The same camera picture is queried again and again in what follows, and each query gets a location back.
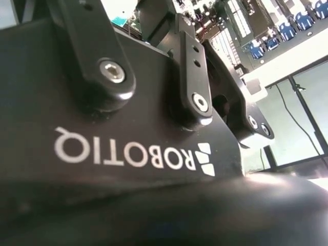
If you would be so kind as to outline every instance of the window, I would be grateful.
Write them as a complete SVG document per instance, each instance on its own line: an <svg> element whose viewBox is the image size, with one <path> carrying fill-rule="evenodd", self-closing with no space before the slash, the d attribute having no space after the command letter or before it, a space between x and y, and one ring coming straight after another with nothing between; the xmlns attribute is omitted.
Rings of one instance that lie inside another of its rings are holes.
<svg viewBox="0 0 328 246"><path fill-rule="evenodd" d="M278 86L288 109L310 135L320 154L323 154L314 129L291 84L285 80ZM288 115L276 86L268 89L268 96L257 104L275 133L275 142L271 149L278 166L318 155L308 137Z"/></svg>
<svg viewBox="0 0 328 246"><path fill-rule="evenodd" d="M326 141L328 141L327 71L326 62L294 76L295 82L306 88L301 93Z"/></svg>

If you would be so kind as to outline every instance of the screw head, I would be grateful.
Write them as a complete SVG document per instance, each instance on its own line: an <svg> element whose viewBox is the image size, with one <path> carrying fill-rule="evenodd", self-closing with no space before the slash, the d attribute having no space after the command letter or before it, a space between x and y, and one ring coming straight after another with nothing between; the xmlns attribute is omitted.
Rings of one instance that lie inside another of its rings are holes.
<svg viewBox="0 0 328 246"><path fill-rule="evenodd" d="M248 116L248 119L249 119L249 121L250 121L252 127L253 127L254 129L258 129L258 124L257 124L256 120L255 120L252 116Z"/></svg>
<svg viewBox="0 0 328 246"><path fill-rule="evenodd" d="M118 84L125 80L125 72L119 64L110 60L103 60L99 66L101 73L109 81Z"/></svg>
<svg viewBox="0 0 328 246"><path fill-rule="evenodd" d="M201 111L201 112L206 112L209 109L209 105L205 98L197 93L193 94L193 102L196 105L196 107Z"/></svg>
<svg viewBox="0 0 328 246"><path fill-rule="evenodd" d="M265 124L262 124L262 129L263 129L264 133L265 133L267 136L270 136L270 135L271 135L271 133L270 133L268 127L267 127Z"/></svg>

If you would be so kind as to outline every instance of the black cable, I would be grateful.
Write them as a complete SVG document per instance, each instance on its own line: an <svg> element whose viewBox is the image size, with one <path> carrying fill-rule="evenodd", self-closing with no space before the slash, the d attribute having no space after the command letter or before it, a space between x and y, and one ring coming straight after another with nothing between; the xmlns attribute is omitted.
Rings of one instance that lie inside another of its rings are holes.
<svg viewBox="0 0 328 246"><path fill-rule="evenodd" d="M293 117L292 113L289 111L289 109L288 109L288 107L287 107L287 105L286 105L285 99L284 99L284 97L283 97L283 95L282 95L282 93L281 93L281 90L280 90L279 86L276 85L276 87L277 87L277 89L278 89L278 92L279 92L279 94L280 94L280 97L281 97L281 99L282 99L282 102L283 102L283 105L284 105L286 111L288 112L288 114L290 115L290 117L293 119L293 121L295 122L295 124L296 124L296 125L297 125L297 126L298 126L298 127L299 127L299 128L305 133L305 134L306 134L306 136L309 138L311 144L313 145L313 148L316 150L316 152L317 152L318 156L321 158L323 164L324 164L324 165L326 166L326 168L328 169L328 164L327 164L327 162L326 162L325 159L320 155L320 153L319 153L317 147L315 146L315 144L314 144L312 138L311 138L310 135L306 132L306 130L305 130L305 129L304 129L304 128L303 128L303 127L297 122L297 120Z"/></svg>
<svg viewBox="0 0 328 246"><path fill-rule="evenodd" d="M264 161L263 161L263 157L262 157L262 149L260 149L260 157L261 157L261 162L262 162L262 166L263 166L263 170L264 170L265 167L264 167Z"/></svg>

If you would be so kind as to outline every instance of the white label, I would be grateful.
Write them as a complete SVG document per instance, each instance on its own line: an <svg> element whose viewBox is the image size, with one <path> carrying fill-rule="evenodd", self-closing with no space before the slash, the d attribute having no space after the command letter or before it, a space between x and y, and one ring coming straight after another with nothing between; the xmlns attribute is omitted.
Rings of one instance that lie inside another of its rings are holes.
<svg viewBox="0 0 328 246"><path fill-rule="evenodd" d="M82 135L69 132L62 127L57 127L56 131L62 134L55 142L55 152L61 160L68 163L79 163L88 158L90 154L90 145ZM76 139L81 143L83 150L78 156L69 156L64 151L64 143L68 139Z"/></svg>
<svg viewBox="0 0 328 246"><path fill-rule="evenodd" d="M150 162L155 168L164 168L160 146L151 145L149 147L149 154L151 156Z"/></svg>
<svg viewBox="0 0 328 246"><path fill-rule="evenodd" d="M122 160L117 160L116 140L109 139L109 146L110 146L110 152L111 152L111 159L104 160L104 164L105 165L113 165L113 166L124 166L124 162Z"/></svg>
<svg viewBox="0 0 328 246"><path fill-rule="evenodd" d="M90 144L88 140L82 135L75 132L69 132L62 127L57 127L55 131L61 133L54 144L55 153L59 159L67 163L80 163L85 161L91 155L90 158L93 158L93 163L96 165L100 165L101 160L103 160L103 165L122 167L125 165L124 161L126 161L127 164L135 168L142 168L150 161L150 164L157 169L170 168L173 170L180 170L183 166L185 166L190 171L196 171L195 160L197 160L198 164L201 165L201 170L204 174L215 176L214 165L209 163L211 147L207 142L198 144L199 151L183 149L177 150L174 147L167 147L164 152L162 152L163 148L158 145L150 145L147 149L145 146L138 142L129 142L124 146L123 151L119 151L119 156L122 158L119 160L117 158L118 150L116 147L117 145L115 139L109 139L109 152L102 153L101 138L94 136L92 142L93 153L91 153ZM65 152L64 144L68 139L75 139L79 141L80 145L82 146L83 149L77 156L71 156ZM131 157L132 148L137 148L138 151L141 152L142 158L140 161L136 161ZM108 157L108 155L110 156L109 159L103 159L104 156ZM177 161L172 162L170 156L172 157L173 155L176 155Z"/></svg>
<svg viewBox="0 0 328 246"><path fill-rule="evenodd" d="M174 153L178 157L178 163L177 164L173 164L170 161L170 159L169 159L169 154L170 153ZM182 156L181 156L180 152L177 151L173 147L168 147L168 148L165 149L165 151L164 151L164 160L165 160L166 164L174 170L179 170L179 169L182 168L182 165L183 165Z"/></svg>
<svg viewBox="0 0 328 246"><path fill-rule="evenodd" d="M138 148L138 149L141 150L141 152L142 152L142 159L141 159L141 161L137 162L137 161L134 161L131 158L131 156L130 156L130 149L132 147L136 147L136 148ZM138 142L130 142L127 145L125 145L125 147L124 147L124 158L125 158L125 160L127 160L127 162L130 165L134 166L135 168L142 168L148 162L147 150L144 148L144 146L142 146Z"/></svg>

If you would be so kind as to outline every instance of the mounting hole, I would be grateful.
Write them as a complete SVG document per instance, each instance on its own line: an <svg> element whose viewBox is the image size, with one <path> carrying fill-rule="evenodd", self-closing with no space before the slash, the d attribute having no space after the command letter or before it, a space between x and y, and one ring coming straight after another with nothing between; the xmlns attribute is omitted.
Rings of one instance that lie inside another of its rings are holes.
<svg viewBox="0 0 328 246"><path fill-rule="evenodd" d="M199 63L199 61L197 61L197 60L194 60L194 64L195 64L197 67L199 67L199 68L200 68L200 63Z"/></svg>
<svg viewBox="0 0 328 246"><path fill-rule="evenodd" d="M249 119L249 121L250 121L252 127L253 127L254 129L258 129L258 124L257 124L256 120L255 120L252 116L248 116L248 119Z"/></svg>
<svg viewBox="0 0 328 246"><path fill-rule="evenodd" d="M271 132L265 124L262 124L262 129L267 136L271 136Z"/></svg>
<svg viewBox="0 0 328 246"><path fill-rule="evenodd" d="M193 47L194 51L196 51L197 53L199 53L199 49L196 46L193 45L192 47Z"/></svg>
<svg viewBox="0 0 328 246"><path fill-rule="evenodd" d="M169 55L170 58L172 58L173 55L174 55L174 50L173 49L169 50L168 55Z"/></svg>
<svg viewBox="0 0 328 246"><path fill-rule="evenodd" d="M93 7L91 4L88 4L86 1L80 1L80 4L84 7L85 10L92 11Z"/></svg>

